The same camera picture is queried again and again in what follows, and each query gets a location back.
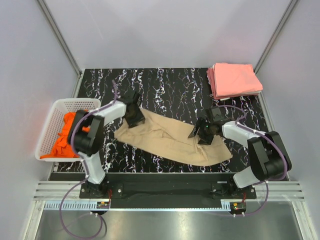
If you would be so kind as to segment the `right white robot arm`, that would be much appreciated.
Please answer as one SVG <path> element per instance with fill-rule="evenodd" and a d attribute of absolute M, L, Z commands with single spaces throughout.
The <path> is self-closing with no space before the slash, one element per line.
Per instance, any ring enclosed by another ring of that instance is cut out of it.
<path fill-rule="evenodd" d="M 214 137 L 221 136 L 233 140 L 248 150 L 250 166 L 234 174 L 214 195 L 240 198 L 254 185 L 268 180 L 283 180 L 292 163 L 280 134 L 276 131 L 255 130 L 222 114 L 221 107 L 215 106 L 205 111 L 205 116 L 197 119 L 189 138 L 198 137 L 198 144 L 212 143 Z"/>

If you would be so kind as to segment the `white plastic laundry basket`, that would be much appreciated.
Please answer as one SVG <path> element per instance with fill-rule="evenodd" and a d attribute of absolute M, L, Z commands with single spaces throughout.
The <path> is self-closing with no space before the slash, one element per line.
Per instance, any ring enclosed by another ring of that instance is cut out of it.
<path fill-rule="evenodd" d="M 39 161 L 46 162 L 78 162 L 79 158 L 56 158 L 41 156 L 49 155 L 53 149 L 58 133 L 61 132 L 64 123 L 64 116 L 70 112 L 78 110 L 95 110 L 101 107 L 101 101 L 95 98 L 64 98 L 56 100 L 46 118 L 43 129 L 41 131 L 39 141 L 35 148 L 35 158 Z"/>

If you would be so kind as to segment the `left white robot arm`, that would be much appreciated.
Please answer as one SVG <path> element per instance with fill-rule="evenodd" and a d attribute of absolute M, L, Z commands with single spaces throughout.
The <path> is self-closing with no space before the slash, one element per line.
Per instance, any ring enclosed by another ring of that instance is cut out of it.
<path fill-rule="evenodd" d="M 108 184 L 99 154 L 104 142 L 104 127 L 120 118 L 125 119 L 129 128 L 144 124 L 145 117 L 139 107 L 140 96 L 137 91 L 132 90 L 95 110 L 76 111 L 67 142 L 80 157 L 85 171 L 79 195 L 81 199 L 104 199 L 112 196 L 113 186 Z"/>

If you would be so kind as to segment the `beige t shirt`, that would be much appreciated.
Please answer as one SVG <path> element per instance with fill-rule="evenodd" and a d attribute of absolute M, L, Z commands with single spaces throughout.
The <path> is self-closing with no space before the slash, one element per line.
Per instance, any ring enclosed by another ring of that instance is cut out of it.
<path fill-rule="evenodd" d="M 130 128 L 126 121 L 114 132 L 117 141 L 183 164 L 207 167 L 231 159 L 232 153 L 218 135 L 210 145 L 189 138 L 194 126 L 141 109 L 145 122 Z"/>

